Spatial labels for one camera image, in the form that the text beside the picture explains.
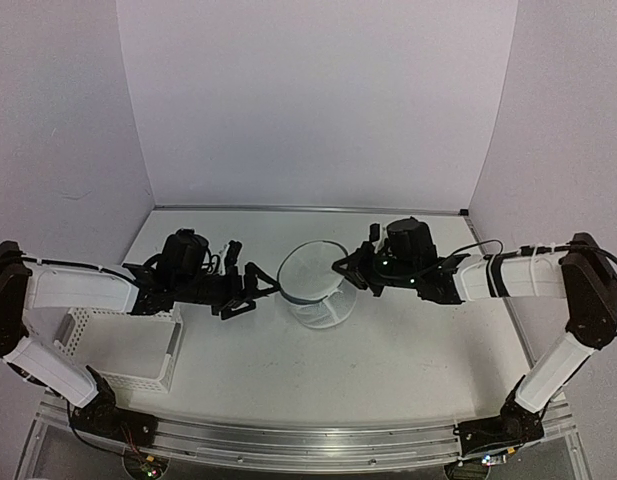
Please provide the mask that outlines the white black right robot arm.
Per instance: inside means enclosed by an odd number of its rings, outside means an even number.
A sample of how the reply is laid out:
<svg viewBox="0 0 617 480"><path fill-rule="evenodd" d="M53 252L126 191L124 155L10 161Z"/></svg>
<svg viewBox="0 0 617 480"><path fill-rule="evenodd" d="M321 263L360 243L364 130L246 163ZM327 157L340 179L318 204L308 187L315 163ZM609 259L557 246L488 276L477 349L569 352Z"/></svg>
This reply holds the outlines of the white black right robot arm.
<svg viewBox="0 0 617 480"><path fill-rule="evenodd" d="M502 301L549 321L546 330L554 339L544 343L491 423L498 441L512 443L530 427L530 415L617 338L617 256L588 233L490 253L481 246L441 254L429 225L408 217L371 225L368 238L332 269L376 297L401 289L440 306Z"/></svg>

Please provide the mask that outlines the white mesh laundry bag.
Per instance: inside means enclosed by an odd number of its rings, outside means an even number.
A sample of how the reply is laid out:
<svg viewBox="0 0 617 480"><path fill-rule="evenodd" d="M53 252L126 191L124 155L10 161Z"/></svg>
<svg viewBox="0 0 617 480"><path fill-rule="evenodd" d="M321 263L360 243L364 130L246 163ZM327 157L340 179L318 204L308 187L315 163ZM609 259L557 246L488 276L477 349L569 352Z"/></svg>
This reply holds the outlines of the white mesh laundry bag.
<svg viewBox="0 0 617 480"><path fill-rule="evenodd" d="M297 246L279 266L280 293L289 312L303 326L328 329L351 315L357 290L332 268L347 255L346 248L337 242L314 240Z"/></svg>

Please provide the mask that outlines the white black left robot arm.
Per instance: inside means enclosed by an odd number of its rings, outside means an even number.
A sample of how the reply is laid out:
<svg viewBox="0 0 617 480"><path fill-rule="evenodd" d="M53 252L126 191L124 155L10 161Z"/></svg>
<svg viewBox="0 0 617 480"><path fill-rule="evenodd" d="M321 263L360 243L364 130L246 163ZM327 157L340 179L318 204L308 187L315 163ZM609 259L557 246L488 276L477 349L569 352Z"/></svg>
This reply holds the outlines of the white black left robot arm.
<svg viewBox="0 0 617 480"><path fill-rule="evenodd" d="M106 267L30 257L17 242L5 240L0 243L0 361L83 409L84 421L98 435L111 437L123 423L111 387L54 342L64 315L87 308L153 316L177 303L207 306L222 320L248 313L280 287L255 263L240 267L241 249L241 242L231 240L214 254L206 238L180 229L146 261Z"/></svg>

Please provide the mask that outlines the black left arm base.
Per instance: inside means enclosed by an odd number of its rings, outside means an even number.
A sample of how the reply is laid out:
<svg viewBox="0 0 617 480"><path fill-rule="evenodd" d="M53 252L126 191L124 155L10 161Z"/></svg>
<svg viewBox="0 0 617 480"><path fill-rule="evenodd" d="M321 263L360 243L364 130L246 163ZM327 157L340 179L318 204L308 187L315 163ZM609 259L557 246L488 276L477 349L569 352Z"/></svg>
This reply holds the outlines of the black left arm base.
<svg viewBox="0 0 617 480"><path fill-rule="evenodd" d="M69 425L76 431L136 447L152 446L158 419L151 414L118 407L116 394L108 382L90 366L86 370L95 380L96 396L86 406L71 410Z"/></svg>

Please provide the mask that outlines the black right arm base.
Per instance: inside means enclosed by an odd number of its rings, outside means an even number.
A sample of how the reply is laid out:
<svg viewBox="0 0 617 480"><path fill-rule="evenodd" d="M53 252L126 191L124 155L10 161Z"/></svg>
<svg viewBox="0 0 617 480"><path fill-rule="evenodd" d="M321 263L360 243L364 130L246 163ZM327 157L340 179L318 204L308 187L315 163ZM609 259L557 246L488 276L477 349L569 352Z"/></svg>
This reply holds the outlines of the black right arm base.
<svg viewBox="0 0 617 480"><path fill-rule="evenodd" d="M498 415L458 423L453 434L459 439L461 456L494 454L542 439L547 405L545 402L539 410L528 410L512 391Z"/></svg>

